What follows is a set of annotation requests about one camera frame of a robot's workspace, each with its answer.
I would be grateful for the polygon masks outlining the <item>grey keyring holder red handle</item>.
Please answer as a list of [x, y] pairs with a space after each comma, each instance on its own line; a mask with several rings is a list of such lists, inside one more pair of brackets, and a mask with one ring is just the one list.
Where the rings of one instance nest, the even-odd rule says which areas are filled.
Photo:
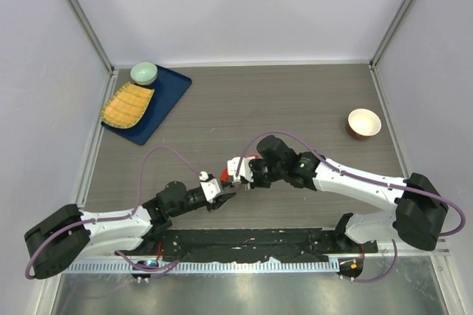
[[229, 182], [234, 187], [244, 186], [246, 189], [250, 189], [253, 183], [250, 162], [256, 159], [259, 159], [258, 155], [246, 155], [242, 160], [240, 157], [228, 160], [220, 179]]

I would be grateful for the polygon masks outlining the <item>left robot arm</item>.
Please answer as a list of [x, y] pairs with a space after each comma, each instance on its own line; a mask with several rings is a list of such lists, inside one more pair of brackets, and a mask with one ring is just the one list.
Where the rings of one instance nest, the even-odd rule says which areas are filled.
[[231, 183], [221, 180], [202, 182], [194, 189], [173, 181], [136, 209], [92, 213], [67, 204], [25, 233], [30, 255], [25, 276], [44, 280], [81, 258], [117, 251], [151, 254], [172, 218], [200, 208], [216, 210], [235, 194]]

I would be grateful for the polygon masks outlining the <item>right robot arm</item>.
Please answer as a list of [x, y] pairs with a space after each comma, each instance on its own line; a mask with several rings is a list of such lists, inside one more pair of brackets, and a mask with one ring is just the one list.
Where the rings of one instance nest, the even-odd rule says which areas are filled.
[[268, 188], [283, 180], [298, 189], [340, 194], [378, 208], [376, 213], [341, 217], [333, 235], [340, 251], [395, 238], [423, 251], [436, 248], [449, 207], [424, 175], [402, 178], [364, 172], [313, 150], [295, 152], [274, 135], [264, 137], [256, 149], [257, 155], [243, 153], [228, 163], [235, 181]]

